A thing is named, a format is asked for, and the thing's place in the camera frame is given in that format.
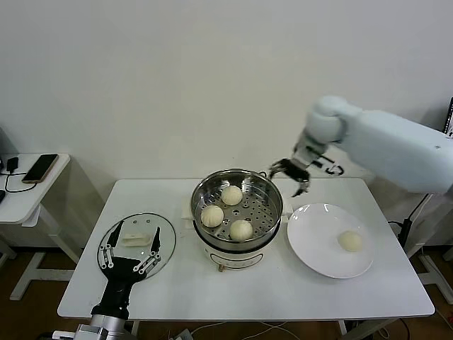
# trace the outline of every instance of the table leg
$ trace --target table leg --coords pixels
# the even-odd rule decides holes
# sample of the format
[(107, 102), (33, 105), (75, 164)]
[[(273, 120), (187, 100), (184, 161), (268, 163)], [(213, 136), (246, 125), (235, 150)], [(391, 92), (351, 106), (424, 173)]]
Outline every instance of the table leg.
[(449, 251), (447, 251), (445, 254), (444, 254), (444, 260), (445, 261), (451, 261), (453, 260), (453, 247), (449, 249)]
[(53, 242), (55, 242), (72, 261), (78, 263), (80, 256), (82, 255), (82, 249), (62, 228), (60, 228), (57, 221), (50, 212), (47, 211), (44, 205), (41, 205), (40, 217), (50, 228), (48, 235)]
[(453, 289), (428, 255), (418, 257), (425, 266), (427, 273), (418, 274), (423, 285), (436, 285), (449, 305), (453, 305)]
[(10, 259), (15, 259), (17, 254), (9, 245), (0, 237), (0, 253), (7, 255)]
[(32, 280), (40, 281), (69, 281), (71, 280), (73, 270), (60, 269), (38, 269), (45, 253), (36, 253), (30, 260), (27, 268), (14, 288), (10, 300), (20, 300)]
[(367, 320), (340, 337), (340, 340), (362, 340), (366, 336), (375, 333), (375, 331), (380, 330), (382, 327), (385, 327), (386, 325), (391, 324), (396, 320), (397, 319)]

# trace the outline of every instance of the black cable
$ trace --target black cable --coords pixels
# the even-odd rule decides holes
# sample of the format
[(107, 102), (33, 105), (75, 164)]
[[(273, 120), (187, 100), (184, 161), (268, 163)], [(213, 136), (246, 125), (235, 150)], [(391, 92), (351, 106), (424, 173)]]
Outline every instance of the black cable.
[(417, 209), (425, 202), (426, 198), (428, 198), (430, 194), (427, 193), (426, 195), (423, 196), (422, 200), (417, 204), (417, 206), (412, 210), (412, 212), (409, 214), (407, 218), (404, 219), (403, 222), (397, 222), (397, 221), (390, 221), (388, 223), (394, 223), (398, 225), (401, 228), (401, 231), (398, 234), (398, 241), (399, 244), (404, 247), (406, 245), (406, 241), (408, 240), (409, 232), (412, 227), (412, 215), (417, 211)]
[(11, 176), (17, 176), (17, 175), (25, 175), (26, 172), (18, 172), (17, 174), (2, 174), (2, 175), (6, 175), (6, 180), (5, 180), (5, 191), (7, 193), (23, 193), (25, 191), (29, 191), (31, 189), (33, 189), (34, 187), (36, 187), (36, 183), (31, 186), (30, 188), (26, 188), (26, 189), (21, 189), (21, 190), (9, 190), (8, 189), (8, 180)]
[(417, 204), (417, 206), (414, 208), (414, 210), (412, 210), (411, 214), (410, 214), (409, 217), (408, 217), (408, 220), (411, 219), (413, 213), (414, 213), (415, 211), (417, 211), (417, 209), (422, 205), (423, 202), (425, 202), (425, 199), (426, 199), (429, 195), (430, 195), (430, 194), (427, 193), (425, 196), (423, 196), (423, 198), (422, 198), (422, 200), (419, 202), (419, 204)]
[(406, 324), (406, 321), (404, 321), (403, 319), (400, 319), (400, 320), (401, 320), (401, 322), (403, 322), (404, 327), (405, 327), (406, 330), (408, 331), (408, 340), (411, 340), (411, 331), (409, 330), (408, 324)]

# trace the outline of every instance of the power cord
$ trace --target power cord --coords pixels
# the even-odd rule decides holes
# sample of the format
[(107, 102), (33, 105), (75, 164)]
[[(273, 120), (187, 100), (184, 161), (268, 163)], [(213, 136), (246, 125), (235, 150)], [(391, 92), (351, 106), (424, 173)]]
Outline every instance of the power cord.
[[(394, 223), (401, 227), (401, 231), (398, 234), (398, 241), (399, 244), (404, 247), (406, 245), (406, 241), (408, 240), (409, 232), (411, 230), (412, 224), (418, 219), (420, 214), (422, 213), (423, 209), (425, 206), (428, 204), (430, 199), (433, 197), (433, 194), (427, 193), (426, 195), (423, 196), (422, 200), (417, 204), (417, 206), (412, 210), (412, 212), (409, 214), (407, 218), (404, 219), (404, 221), (397, 222), (397, 221), (390, 221), (389, 223)], [(412, 215), (419, 209), (417, 216), (412, 220)]]
[(191, 331), (190, 335), (195, 334), (195, 332), (198, 332), (200, 329), (208, 328), (208, 327), (212, 327), (212, 326), (218, 326), (219, 324), (226, 324), (226, 323), (227, 322), (218, 322), (216, 324), (206, 324), (205, 326), (198, 327), (198, 328), (194, 329), (193, 331)]
[[(404, 321), (404, 319), (400, 319), (400, 320), (401, 320), (401, 322), (403, 322), (404, 327), (406, 328), (406, 331), (408, 332), (407, 340), (411, 340), (411, 331), (409, 330), (408, 324), (406, 324), (406, 321)], [(382, 327), (377, 332), (381, 336), (381, 338), (386, 339), (386, 340), (390, 339), (390, 333), (389, 333), (389, 330), (387, 328)]]
[(274, 329), (274, 328), (278, 328), (278, 329), (282, 329), (281, 327), (286, 324), (286, 322), (283, 322), (282, 324), (278, 324), (277, 326), (272, 326), (272, 327), (269, 327), (268, 329), (266, 329), (265, 331), (260, 331), (259, 333), (257, 334), (254, 334), (254, 335), (250, 335), (250, 336), (246, 336), (245, 338), (242, 338), (241, 340), (247, 340), (247, 339), (251, 339), (251, 338), (254, 338), (255, 336), (258, 336), (258, 335), (261, 335), (261, 334), (264, 334), (264, 333), (267, 333), (268, 331), (270, 331), (271, 329)]
[[(300, 338), (296, 334), (294, 334), (293, 332), (289, 331), (288, 329), (285, 329), (285, 328), (282, 327), (286, 323), (287, 322), (283, 322), (282, 324), (278, 324), (278, 325), (273, 326), (271, 324), (268, 324), (267, 322), (260, 322), (260, 324), (264, 324), (265, 326), (268, 326), (269, 328), (267, 328), (266, 330), (261, 331), (261, 332), (259, 332), (257, 334), (246, 336), (245, 338), (242, 338), (241, 340), (247, 340), (247, 339), (254, 338), (254, 337), (258, 336), (258, 335), (261, 335), (261, 334), (264, 334), (264, 333), (270, 331), (271, 329), (279, 329), (281, 331), (287, 332), (288, 334), (291, 334), (297, 340), (300, 340)], [(203, 328), (218, 326), (220, 324), (226, 324), (226, 322), (218, 322), (216, 324), (206, 324), (205, 326), (198, 327), (198, 328), (194, 329), (193, 331), (191, 331), (190, 335), (193, 335), (195, 332), (198, 332), (199, 330), (201, 330)]]
[(26, 188), (26, 189), (21, 189), (21, 190), (9, 190), (8, 189), (8, 181), (9, 181), (9, 178), (11, 176), (18, 176), (18, 175), (26, 175), (27, 173), (26, 172), (18, 172), (17, 174), (4, 174), (4, 173), (0, 173), (1, 175), (5, 175), (6, 176), (6, 180), (5, 180), (5, 191), (7, 193), (23, 193), (25, 191), (29, 191), (31, 189), (34, 189), (34, 187), (36, 187), (36, 183), (33, 184), (30, 188)]

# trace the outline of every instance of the white wall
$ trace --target white wall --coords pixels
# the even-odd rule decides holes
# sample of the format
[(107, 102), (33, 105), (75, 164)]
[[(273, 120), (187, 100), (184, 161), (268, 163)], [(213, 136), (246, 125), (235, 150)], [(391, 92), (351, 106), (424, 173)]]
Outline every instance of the white wall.
[(4, 1), (0, 126), (21, 152), (70, 153), (104, 199), (120, 178), (266, 169), (324, 94), (441, 124), (451, 13), (447, 0)]

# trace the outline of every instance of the robotic arm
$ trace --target robotic arm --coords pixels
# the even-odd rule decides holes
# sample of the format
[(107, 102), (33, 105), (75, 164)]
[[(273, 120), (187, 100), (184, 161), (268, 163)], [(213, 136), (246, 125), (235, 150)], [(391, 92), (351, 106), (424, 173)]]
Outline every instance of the robotic arm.
[(306, 169), (325, 158), (329, 144), (411, 193), (453, 197), (453, 140), (397, 115), (362, 110), (335, 96), (315, 103), (292, 158), (274, 163), (270, 177), (283, 171), (299, 182), (295, 196), (306, 192), (310, 177)]

